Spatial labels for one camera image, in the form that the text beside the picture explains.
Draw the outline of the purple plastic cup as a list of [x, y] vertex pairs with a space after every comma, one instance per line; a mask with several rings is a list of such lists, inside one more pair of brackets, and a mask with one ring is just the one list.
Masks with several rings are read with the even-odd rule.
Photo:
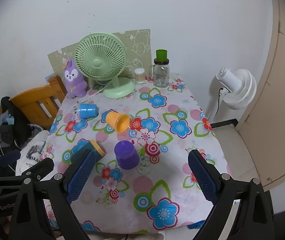
[[139, 164], [140, 157], [131, 141], [119, 141], [114, 147], [114, 153], [118, 165], [124, 170], [131, 170]]

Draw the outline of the teal cup with yellow rim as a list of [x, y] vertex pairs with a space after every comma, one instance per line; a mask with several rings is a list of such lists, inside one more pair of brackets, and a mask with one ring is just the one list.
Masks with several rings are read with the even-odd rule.
[[80, 139], [76, 146], [72, 148], [71, 164], [75, 163], [84, 153], [94, 156], [94, 163], [97, 163], [106, 155], [106, 151], [96, 140]]

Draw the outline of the blue plastic cup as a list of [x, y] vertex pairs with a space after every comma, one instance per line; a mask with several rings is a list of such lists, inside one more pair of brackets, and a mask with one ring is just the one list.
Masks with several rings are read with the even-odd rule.
[[78, 114], [81, 119], [90, 119], [98, 116], [98, 107], [96, 104], [80, 103]]

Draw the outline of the orange plastic cup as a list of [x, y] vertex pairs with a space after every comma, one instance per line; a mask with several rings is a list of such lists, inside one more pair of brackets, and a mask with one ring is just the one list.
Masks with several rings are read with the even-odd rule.
[[131, 118], [129, 115], [110, 112], [106, 116], [106, 122], [112, 127], [117, 133], [124, 133], [131, 126]]

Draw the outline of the pile of dark clothes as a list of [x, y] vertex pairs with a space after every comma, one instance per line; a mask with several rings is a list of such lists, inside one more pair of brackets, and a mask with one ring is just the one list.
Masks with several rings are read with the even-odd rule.
[[0, 121], [0, 156], [19, 150], [21, 157], [9, 167], [1, 169], [0, 176], [20, 176], [42, 159], [49, 132], [38, 126], [29, 129], [14, 126], [14, 117], [5, 112]]

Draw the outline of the floral tablecloth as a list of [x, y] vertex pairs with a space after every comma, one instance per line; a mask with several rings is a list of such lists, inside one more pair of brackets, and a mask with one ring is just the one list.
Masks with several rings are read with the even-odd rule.
[[[99, 114], [82, 120], [78, 99], [64, 99], [49, 131], [42, 157], [54, 161], [54, 172], [70, 165], [80, 139], [96, 140], [106, 151], [72, 209], [82, 227], [105, 233], [145, 233], [195, 224], [206, 219], [212, 203], [202, 194], [187, 163], [198, 150], [219, 172], [228, 172], [221, 146], [186, 83], [177, 75], [166, 88], [148, 77], [132, 94], [109, 99], [93, 87], [87, 95]], [[131, 126], [117, 133], [106, 122], [110, 112], [129, 115]], [[114, 147], [131, 141], [140, 157], [131, 170], [122, 169]]]

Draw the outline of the wooden chair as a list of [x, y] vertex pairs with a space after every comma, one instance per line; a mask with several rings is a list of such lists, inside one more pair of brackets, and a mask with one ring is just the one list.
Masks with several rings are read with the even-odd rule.
[[18, 128], [29, 129], [33, 124], [48, 130], [59, 111], [55, 100], [62, 103], [66, 94], [61, 78], [54, 75], [43, 87], [27, 90], [13, 98], [3, 97], [0, 101], [0, 113], [8, 112], [13, 116], [14, 126]]

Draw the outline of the purple plush rabbit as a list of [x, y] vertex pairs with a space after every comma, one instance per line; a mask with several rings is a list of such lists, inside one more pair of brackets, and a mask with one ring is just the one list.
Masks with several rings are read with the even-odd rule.
[[84, 75], [79, 71], [75, 61], [69, 60], [63, 66], [65, 88], [68, 98], [83, 98], [86, 95], [87, 82]]

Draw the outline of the beige wooden door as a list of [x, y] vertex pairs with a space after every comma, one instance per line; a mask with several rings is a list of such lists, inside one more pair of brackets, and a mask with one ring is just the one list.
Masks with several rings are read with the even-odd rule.
[[271, 0], [270, 48], [253, 102], [239, 131], [264, 190], [285, 182], [285, 0]]

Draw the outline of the white standing fan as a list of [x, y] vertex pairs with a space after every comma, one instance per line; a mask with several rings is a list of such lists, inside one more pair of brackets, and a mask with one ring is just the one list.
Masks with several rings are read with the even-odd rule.
[[215, 104], [206, 114], [209, 121], [212, 121], [217, 115], [222, 102], [232, 109], [245, 109], [253, 101], [257, 82], [254, 76], [247, 69], [238, 69], [232, 72], [228, 68], [222, 68], [216, 74], [216, 80], [221, 84], [218, 90]]

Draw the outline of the small clear toothpick jar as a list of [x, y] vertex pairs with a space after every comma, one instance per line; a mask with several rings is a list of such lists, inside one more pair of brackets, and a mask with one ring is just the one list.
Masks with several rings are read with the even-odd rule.
[[144, 68], [136, 68], [134, 70], [136, 83], [141, 84], [145, 82], [145, 69]]

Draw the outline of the glass jar with green lid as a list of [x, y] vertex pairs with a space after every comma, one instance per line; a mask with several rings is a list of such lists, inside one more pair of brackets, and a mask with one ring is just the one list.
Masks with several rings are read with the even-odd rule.
[[165, 88], [168, 86], [170, 66], [167, 50], [156, 50], [154, 64], [149, 67], [149, 75], [153, 79], [155, 87]]

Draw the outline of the green desk fan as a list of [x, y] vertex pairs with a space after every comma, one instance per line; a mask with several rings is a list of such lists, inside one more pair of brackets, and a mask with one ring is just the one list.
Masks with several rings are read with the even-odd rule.
[[74, 56], [80, 72], [95, 81], [107, 81], [103, 94], [118, 99], [131, 94], [135, 83], [119, 77], [124, 71], [127, 54], [123, 42], [113, 34], [92, 33], [81, 39]]

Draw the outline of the beige patterned board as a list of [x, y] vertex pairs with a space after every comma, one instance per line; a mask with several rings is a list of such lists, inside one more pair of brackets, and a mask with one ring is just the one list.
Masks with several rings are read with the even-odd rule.
[[[114, 33], [125, 45], [127, 61], [121, 77], [134, 77], [134, 70], [144, 68], [147, 72], [152, 63], [150, 29], [129, 30], [122, 33]], [[63, 47], [48, 54], [48, 59], [53, 72], [64, 78], [62, 67], [74, 58], [78, 43]]]

